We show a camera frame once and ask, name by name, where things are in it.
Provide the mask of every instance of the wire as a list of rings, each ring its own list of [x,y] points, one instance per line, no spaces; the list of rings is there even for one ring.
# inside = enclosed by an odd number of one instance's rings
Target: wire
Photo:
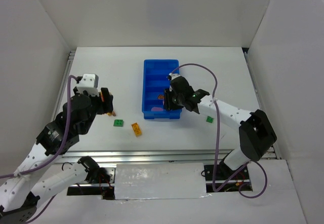
[[[205,67],[203,65],[200,65],[200,64],[197,64],[197,63],[185,63],[185,64],[182,64],[182,65],[178,66],[177,68],[175,68],[171,73],[174,73],[176,70],[178,70],[178,69],[180,69],[180,68],[182,68],[184,66],[188,66],[188,65],[193,65],[193,66],[198,66],[198,67],[204,68],[205,70],[207,70],[209,73],[212,74],[212,76],[215,79],[215,86],[214,86],[213,94],[212,94],[213,99],[214,99],[215,98],[215,92],[216,92],[216,89],[217,89],[217,86],[218,86],[218,81],[217,81],[216,75],[210,69],[208,69],[207,67]],[[217,115],[217,130],[216,130],[216,149],[215,149],[215,161],[214,161],[212,187],[213,187],[213,191],[216,193],[219,190],[221,190],[233,177],[235,177],[239,172],[241,172],[247,166],[248,162],[245,163],[245,164],[243,164],[241,167],[239,167],[226,181],[224,181],[218,188],[216,188],[215,181],[216,181],[217,161],[218,161],[218,153],[219,153],[218,151],[219,151],[219,142],[220,142],[220,122],[221,122],[221,120],[220,120],[220,112],[219,112],[219,108],[218,108],[218,104],[217,104],[216,100],[214,100],[214,105],[216,107],[216,115]],[[245,184],[241,184],[240,185],[240,188],[238,190],[239,193],[243,197],[246,197],[246,198],[249,198],[249,199],[253,199],[253,198],[257,198],[257,197],[261,196],[265,192],[265,190],[267,188],[267,184],[268,184],[268,177],[267,177],[267,174],[266,174],[264,168],[259,163],[257,163],[257,162],[255,162],[255,163],[258,164],[258,166],[262,169],[262,171],[264,173],[264,176],[265,176],[265,182],[266,182],[266,184],[264,185],[263,190],[259,194],[257,194],[256,196],[252,196],[252,197],[246,196],[246,195],[244,195],[244,194],[242,194],[240,192],[241,187],[243,185],[245,185],[246,183]]]
[[[244,174],[243,173],[239,173],[242,177],[243,177],[243,180],[242,180],[242,182],[244,182],[244,180],[245,180],[245,176],[244,176]]]
[[[101,175],[101,176],[103,177],[104,180],[106,180],[106,182],[107,182],[107,184],[109,185],[109,187],[111,187],[110,182],[105,178],[105,176],[104,176],[104,175]]]
[[[65,165],[65,164],[70,164],[71,166],[73,166],[73,164],[70,163],[70,162],[64,162],[64,163],[62,164],[62,171],[64,171],[64,165]]]
[[[225,189],[224,192],[227,192],[227,191],[229,191],[230,189],[232,189],[232,188],[234,188],[234,187],[235,187],[235,186],[231,186],[231,187]]]
[[[65,123],[65,131],[64,131],[64,135],[63,135],[63,139],[62,139],[62,143],[59,147],[59,149],[57,150],[57,152],[55,153],[55,155],[50,158],[47,162],[41,164],[40,166],[37,166],[35,168],[26,170],[26,171],[22,171],[19,174],[20,175],[25,175],[28,173],[32,173],[35,171],[38,171],[40,169],[42,169],[43,167],[48,166],[52,161],[54,161],[63,151],[65,144],[66,144],[66,140],[67,140],[67,135],[69,132],[69,128],[70,128],[70,120],[71,120],[71,80],[75,79],[77,80],[77,78],[75,76],[69,76],[68,80],[67,80],[67,113],[66,113],[66,123]],[[7,174],[7,175],[2,175],[0,176],[0,179],[2,178],[8,178],[8,177],[15,177],[15,175],[12,174]]]
[[[242,195],[243,197],[248,198],[248,199],[255,199],[255,198],[257,198],[257,197],[260,197],[261,195],[263,195],[263,193],[265,192],[265,190],[266,190],[266,188],[267,188],[267,186],[268,186],[268,176],[267,176],[267,173],[265,172],[264,168],[261,166],[260,163],[258,163],[258,162],[254,162],[254,163],[257,164],[257,165],[261,168],[261,170],[262,170],[262,172],[263,172],[263,174],[264,174],[264,180],[265,180],[265,182],[264,182],[264,187],[263,187],[262,191],[261,191],[260,193],[258,193],[257,195],[254,195],[254,196],[247,196],[247,195],[245,195],[245,194],[243,194],[243,193],[241,192],[242,187],[243,187],[244,185],[249,184],[249,183],[247,183],[247,182],[242,183],[242,184],[239,186],[239,188],[238,188],[238,192],[239,192],[240,195]]]
[[[43,212],[47,209],[47,207],[50,205],[50,203],[54,200],[55,196],[56,195],[54,195],[52,198],[50,198],[50,200],[47,202],[44,209],[35,218],[33,218],[33,219],[29,220],[29,221],[26,221],[25,223],[29,224],[29,223],[33,222],[34,220],[36,220],[37,218],[39,218],[43,214]]]

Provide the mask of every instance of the yellow object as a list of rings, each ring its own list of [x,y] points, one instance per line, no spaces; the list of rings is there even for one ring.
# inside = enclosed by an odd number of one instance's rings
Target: yellow object
[[[135,133],[136,137],[142,135],[142,131],[140,129],[140,126],[137,123],[132,124],[132,128],[134,130],[134,133]]]
[[[116,113],[115,113],[115,111],[112,111],[112,113],[107,113],[107,115],[108,115],[108,116],[113,115],[114,117],[116,117]]]

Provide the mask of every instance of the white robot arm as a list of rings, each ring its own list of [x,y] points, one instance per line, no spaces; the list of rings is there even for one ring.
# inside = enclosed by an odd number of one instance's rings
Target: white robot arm
[[[258,161],[276,142],[277,137],[265,112],[255,112],[237,108],[213,98],[209,92],[194,91],[187,80],[179,74],[170,74],[170,88],[165,90],[166,110],[186,108],[198,114],[217,117],[217,102],[220,121],[239,134],[240,146],[231,151],[220,163],[222,171],[231,175],[243,164]]]
[[[96,115],[113,111],[113,96],[107,88],[101,88],[98,92],[97,75],[84,74],[75,79],[75,95],[70,98],[68,92],[70,101],[63,105],[63,112],[45,126],[15,173],[0,176],[9,178],[0,186],[0,224],[27,222],[45,201],[76,182],[86,180],[97,183],[99,178],[109,182],[110,176],[105,169],[100,168],[90,157],[83,157],[70,169],[39,181],[54,163],[53,158],[57,160],[62,157],[79,141],[79,135],[87,134]]]

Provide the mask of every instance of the green lego brick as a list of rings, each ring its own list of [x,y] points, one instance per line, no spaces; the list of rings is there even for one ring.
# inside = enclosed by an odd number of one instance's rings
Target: green lego brick
[[[212,117],[207,117],[207,119],[206,119],[206,122],[208,122],[208,123],[213,123],[213,121],[214,121],[214,119],[212,118]]]
[[[115,121],[113,122],[113,125],[115,127],[122,127],[124,125],[124,121],[122,119],[115,119]]]

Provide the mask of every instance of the blue plastic tray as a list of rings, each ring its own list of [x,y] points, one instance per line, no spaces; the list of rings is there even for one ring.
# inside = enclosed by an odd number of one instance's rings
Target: blue plastic tray
[[[164,89],[170,87],[167,76],[179,66],[176,59],[147,59],[144,61],[142,112],[144,119],[179,119],[180,110],[163,109]]]

